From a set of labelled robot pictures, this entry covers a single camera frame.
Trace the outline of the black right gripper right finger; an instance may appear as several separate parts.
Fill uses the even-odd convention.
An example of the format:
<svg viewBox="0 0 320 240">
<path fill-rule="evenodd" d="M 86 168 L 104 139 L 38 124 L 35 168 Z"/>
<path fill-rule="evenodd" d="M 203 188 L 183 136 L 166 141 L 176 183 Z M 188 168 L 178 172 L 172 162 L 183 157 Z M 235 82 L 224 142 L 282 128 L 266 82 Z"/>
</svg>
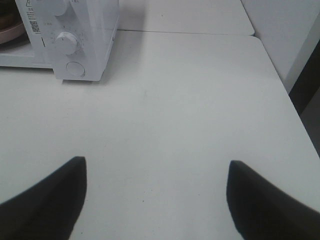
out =
<svg viewBox="0 0 320 240">
<path fill-rule="evenodd" d="M 318 240 L 320 214 L 240 160 L 229 164 L 226 201 L 245 240 Z"/>
</svg>

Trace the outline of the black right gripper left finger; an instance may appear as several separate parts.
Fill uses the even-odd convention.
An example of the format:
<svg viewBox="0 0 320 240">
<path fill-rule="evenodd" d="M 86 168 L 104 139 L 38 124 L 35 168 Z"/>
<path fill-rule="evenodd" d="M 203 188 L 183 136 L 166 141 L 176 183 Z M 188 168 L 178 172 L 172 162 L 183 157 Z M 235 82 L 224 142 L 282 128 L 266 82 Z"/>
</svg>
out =
<svg viewBox="0 0 320 240">
<path fill-rule="evenodd" d="M 2 240 L 68 240 L 87 193 L 87 164 L 76 156 L 0 205 Z"/>
</svg>

